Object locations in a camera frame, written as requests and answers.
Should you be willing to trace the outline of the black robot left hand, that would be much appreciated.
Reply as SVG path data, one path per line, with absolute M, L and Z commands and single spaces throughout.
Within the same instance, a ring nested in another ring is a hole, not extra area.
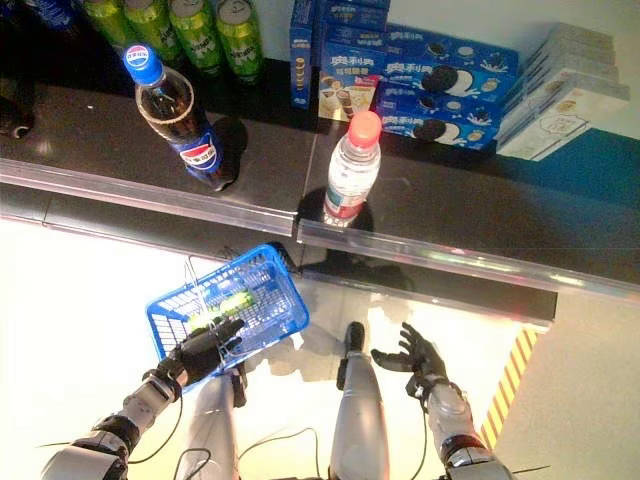
M 214 372 L 242 342 L 241 319 L 226 320 L 218 326 L 194 330 L 179 346 L 177 359 L 186 372 L 185 387 L 198 383 Z

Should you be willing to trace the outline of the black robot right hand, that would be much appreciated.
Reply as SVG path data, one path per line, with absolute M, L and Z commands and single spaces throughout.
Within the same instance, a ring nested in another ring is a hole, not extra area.
M 374 362 L 389 371 L 410 372 L 425 385 L 447 383 L 449 379 L 445 363 L 434 345 L 409 323 L 403 322 L 401 326 L 401 340 L 398 342 L 401 351 L 386 353 L 372 349 Z

